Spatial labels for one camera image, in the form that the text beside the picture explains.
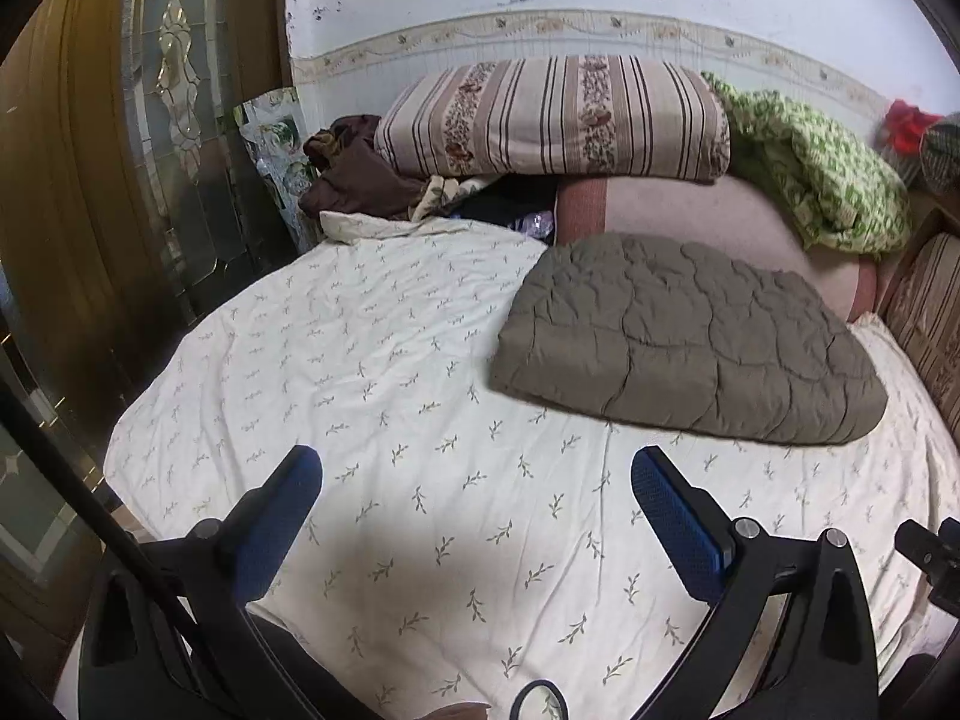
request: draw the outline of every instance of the bed sheet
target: bed sheet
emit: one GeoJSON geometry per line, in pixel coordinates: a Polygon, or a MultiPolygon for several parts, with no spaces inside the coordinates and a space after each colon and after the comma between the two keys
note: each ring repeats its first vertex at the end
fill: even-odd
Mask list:
{"type": "MultiPolygon", "coordinates": [[[[660,445],[731,517],[845,531],[881,681],[938,632],[896,525],[955,509],[958,458],[882,323],[854,327],[887,386],[880,426],[789,448],[623,426],[486,383],[512,296],[542,252],[481,223],[325,215],[330,236],[205,319],[123,415],[104,473],[161,538],[224,517],[294,443],[323,491],[257,608],[386,718],[457,701],[506,717],[549,678],[573,717],[629,717],[690,641],[686,597],[630,490],[660,445]]],[[[724,706],[750,686],[765,615],[724,706]]]]}

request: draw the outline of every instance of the green patterned blanket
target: green patterned blanket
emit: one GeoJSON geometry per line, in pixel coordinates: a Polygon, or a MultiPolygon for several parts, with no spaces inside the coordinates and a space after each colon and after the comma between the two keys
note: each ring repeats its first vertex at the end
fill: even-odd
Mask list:
{"type": "Polygon", "coordinates": [[[882,254],[906,245],[904,182],[870,146],[806,103],[704,78],[730,120],[731,172],[785,205],[805,247],[882,254]]]}

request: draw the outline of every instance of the pile of clothes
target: pile of clothes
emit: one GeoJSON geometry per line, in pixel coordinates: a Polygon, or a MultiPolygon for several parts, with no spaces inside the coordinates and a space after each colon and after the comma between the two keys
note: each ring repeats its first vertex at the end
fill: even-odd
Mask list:
{"type": "Polygon", "coordinates": [[[320,176],[299,199],[310,218],[320,211],[419,221],[431,215],[486,221],[550,242],[555,175],[481,175],[466,179],[399,175],[373,150],[380,117],[337,119],[304,143],[320,176]]]}

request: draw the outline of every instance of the metal screw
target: metal screw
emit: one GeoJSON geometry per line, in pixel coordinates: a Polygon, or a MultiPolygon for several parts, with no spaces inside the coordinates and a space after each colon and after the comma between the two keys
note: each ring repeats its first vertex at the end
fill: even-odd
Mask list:
{"type": "Polygon", "coordinates": [[[740,533],[743,538],[756,538],[760,535],[760,525],[750,517],[741,517],[733,523],[733,528],[740,533]]]}
{"type": "Polygon", "coordinates": [[[837,528],[830,528],[827,530],[827,541],[837,548],[845,547],[847,546],[847,534],[843,531],[838,531],[837,528]]]}
{"type": "Polygon", "coordinates": [[[193,526],[193,535],[197,538],[213,538],[220,531],[220,525],[219,519],[213,517],[202,519],[193,526]]]}

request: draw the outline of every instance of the folded comforter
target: folded comforter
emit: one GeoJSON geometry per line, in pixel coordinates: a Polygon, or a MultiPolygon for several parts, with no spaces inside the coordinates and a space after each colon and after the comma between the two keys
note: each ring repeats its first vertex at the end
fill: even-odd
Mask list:
{"type": "Polygon", "coordinates": [[[797,274],[614,233],[544,252],[491,381],[589,415],[791,445],[858,439],[887,403],[866,352],[797,274]]]}

